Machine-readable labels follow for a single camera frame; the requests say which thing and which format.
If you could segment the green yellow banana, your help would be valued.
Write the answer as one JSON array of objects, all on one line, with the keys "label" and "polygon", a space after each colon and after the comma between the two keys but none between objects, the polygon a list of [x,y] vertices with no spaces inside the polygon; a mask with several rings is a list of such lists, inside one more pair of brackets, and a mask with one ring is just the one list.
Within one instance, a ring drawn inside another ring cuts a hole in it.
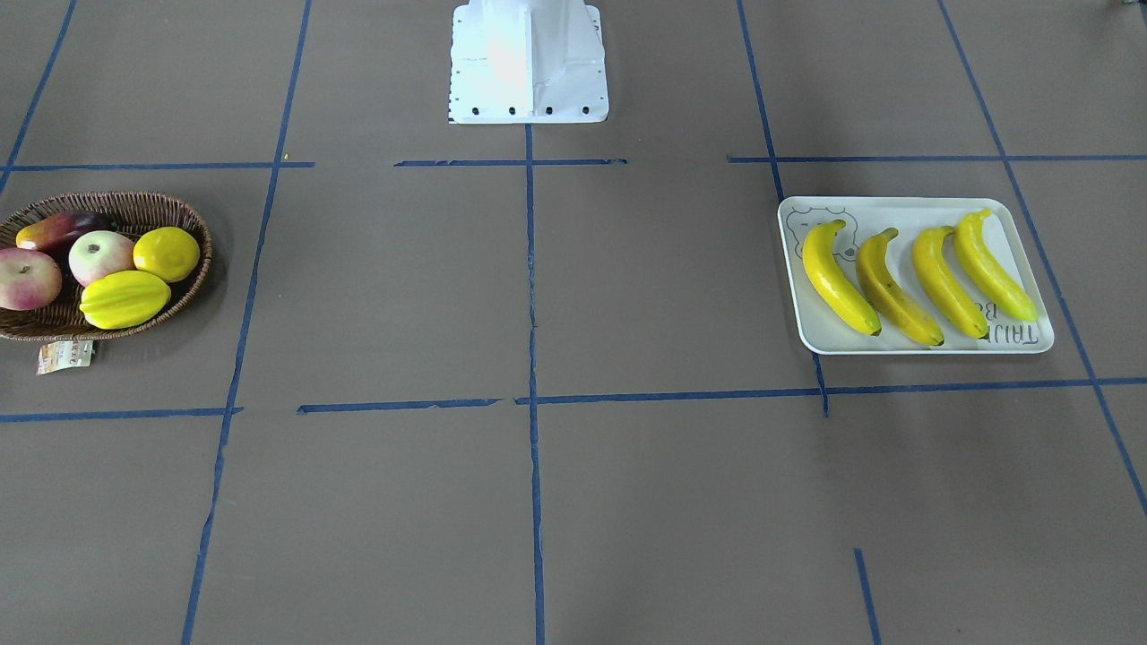
[{"label": "green yellow banana", "polygon": [[816,294],[849,328],[864,336],[877,336],[884,331],[877,311],[864,297],[835,261],[834,244],[845,222],[836,218],[816,225],[807,232],[802,265]]}]

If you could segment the large yellow banana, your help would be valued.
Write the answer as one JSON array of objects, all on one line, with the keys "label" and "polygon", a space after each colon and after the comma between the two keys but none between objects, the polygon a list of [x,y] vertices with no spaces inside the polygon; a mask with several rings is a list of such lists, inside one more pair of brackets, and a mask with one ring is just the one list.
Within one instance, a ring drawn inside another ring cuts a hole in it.
[{"label": "large yellow banana", "polygon": [[859,247],[856,269],[860,289],[877,314],[883,314],[906,339],[924,347],[942,347],[945,336],[939,322],[902,288],[885,265],[885,252],[898,234],[897,228],[885,228]]}]

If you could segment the greenish yellow banana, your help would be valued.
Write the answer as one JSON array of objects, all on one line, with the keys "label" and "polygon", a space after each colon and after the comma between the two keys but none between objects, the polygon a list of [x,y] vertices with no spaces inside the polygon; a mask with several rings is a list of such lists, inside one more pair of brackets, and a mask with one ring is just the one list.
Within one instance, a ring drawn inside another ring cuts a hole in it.
[{"label": "greenish yellow banana", "polygon": [[1037,322],[1038,308],[1025,289],[997,261],[988,248],[984,225],[991,210],[976,210],[963,216],[954,232],[954,250],[963,272],[1005,314],[1025,322]]}]

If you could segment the brown wicker basket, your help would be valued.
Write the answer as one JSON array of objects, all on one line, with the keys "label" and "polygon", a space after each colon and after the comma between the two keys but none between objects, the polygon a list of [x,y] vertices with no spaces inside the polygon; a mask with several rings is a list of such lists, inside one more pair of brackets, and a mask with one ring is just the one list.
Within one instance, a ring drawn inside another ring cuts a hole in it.
[{"label": "brown wicker basket", "polygon": [[214,244],[203,217],[153,192],[61,194],[3,218],[3,339],[107,341],[197,297]]}]

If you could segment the white bear tray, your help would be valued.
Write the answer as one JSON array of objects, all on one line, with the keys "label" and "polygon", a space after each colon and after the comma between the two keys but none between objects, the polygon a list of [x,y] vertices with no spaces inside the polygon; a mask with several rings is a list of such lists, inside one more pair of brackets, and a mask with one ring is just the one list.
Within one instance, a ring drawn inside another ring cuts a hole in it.
[{"label": "white bear tray", "polygon": [[[988,297],[963,272],[950,238],[944,244],[944,261],[972,301],[986,314],[988,339],[972,339],[942,314],[928,297],[914,269],[912,248],[918,236],[938,226],[957,226],[963,216],[988,210],[982,225],[988,252],[991,252],[1008,275],[1033,301],[1036,320],[1021,320],[1007,314],[1002,306]],[[791,311],[798,326],[799,341],[820,355],[1021,355],[1043,353],[1056,343],[1056,331],[1050,320],[1038,283],[1028,261],[1013,215],[1006,205],[992,199],[943,197],[872,197],[872,196],[790,196],[777,209],[780,238],[785,248],[785,265],[791,293]],[[856,254],[868,238],[897,228],[900,234],[890,241],[885,265],[910,297],[924,306],[944,332],[945,342],[927,347],[913,341],[900,328],[884,320],[884,331],[866,336],[852,331],[830,306],[816,294],[803,269],[803,244],[816,225],[835,219],[844,226],[834,241],[834,257],[849,282],[857,281]]]}]

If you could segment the yellow lemon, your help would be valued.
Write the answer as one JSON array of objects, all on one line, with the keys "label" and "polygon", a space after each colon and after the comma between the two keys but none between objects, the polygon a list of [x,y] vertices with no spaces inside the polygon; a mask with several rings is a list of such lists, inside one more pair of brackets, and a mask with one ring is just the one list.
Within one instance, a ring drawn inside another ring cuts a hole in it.
[{"label": "yellow lemon", "polygon": [[133,246],[134,269],[167,283],[184,281],[197,269],[201,247],[190,233],[177,226],[148,231]]}]

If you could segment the yellow mango fruit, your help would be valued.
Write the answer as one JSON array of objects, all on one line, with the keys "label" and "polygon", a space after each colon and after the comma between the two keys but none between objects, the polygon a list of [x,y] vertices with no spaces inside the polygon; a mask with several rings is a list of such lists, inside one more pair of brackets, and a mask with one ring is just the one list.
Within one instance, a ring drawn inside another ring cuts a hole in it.
[{"label": "yellow mango fruit", "polygon": [[79,311],[100,331],[122,331],[155,318],[167,306],[171,294],[169,283],[151,273],[114,272],[83,289]]}]

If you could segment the pale yellow pink apple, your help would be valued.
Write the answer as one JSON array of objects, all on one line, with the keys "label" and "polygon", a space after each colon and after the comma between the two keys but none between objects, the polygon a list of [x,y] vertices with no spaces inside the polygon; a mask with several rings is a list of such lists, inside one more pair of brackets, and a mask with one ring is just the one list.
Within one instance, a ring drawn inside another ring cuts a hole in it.
[{"label": "pale yellow pink apple", "polygon": [[134,269],[132,238],[112,231],[89,232],[78,238],[68,252],[68,269],[81,287],[112,273]]}]

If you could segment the paper label tag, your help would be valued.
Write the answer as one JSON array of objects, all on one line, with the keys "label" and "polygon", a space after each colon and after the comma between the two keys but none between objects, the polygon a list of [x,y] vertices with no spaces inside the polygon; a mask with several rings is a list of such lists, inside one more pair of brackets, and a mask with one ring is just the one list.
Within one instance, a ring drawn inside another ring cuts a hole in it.
[{"label": "paper label tag", "polygon": [[94,341],[54,341],[40,347],[36,373],[46,375],[63,370],[86,368],[95,356],[97,343]]}]

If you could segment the dark red apple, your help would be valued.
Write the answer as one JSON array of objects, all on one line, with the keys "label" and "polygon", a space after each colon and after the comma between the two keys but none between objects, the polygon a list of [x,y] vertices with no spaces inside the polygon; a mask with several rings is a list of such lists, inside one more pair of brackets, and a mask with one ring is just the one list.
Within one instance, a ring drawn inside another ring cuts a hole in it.
[{"label": "dark red apple", "polygon": [[117,231],[112,217],[91,210],[65,210],[22,228],[15,238],[17,248],[33,252],[67,252],[78,238],[95,231]]}]

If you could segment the red pink apple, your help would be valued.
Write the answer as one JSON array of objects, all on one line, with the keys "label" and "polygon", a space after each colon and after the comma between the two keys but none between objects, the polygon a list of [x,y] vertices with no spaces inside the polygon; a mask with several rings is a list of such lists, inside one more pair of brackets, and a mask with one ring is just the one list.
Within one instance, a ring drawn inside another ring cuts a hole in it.
[{"label": "red pink apple", "polygon": [[49,254],[24,248],[1,249],[1,306],[31,311],[50,305],[63,286],[63,273]]}]

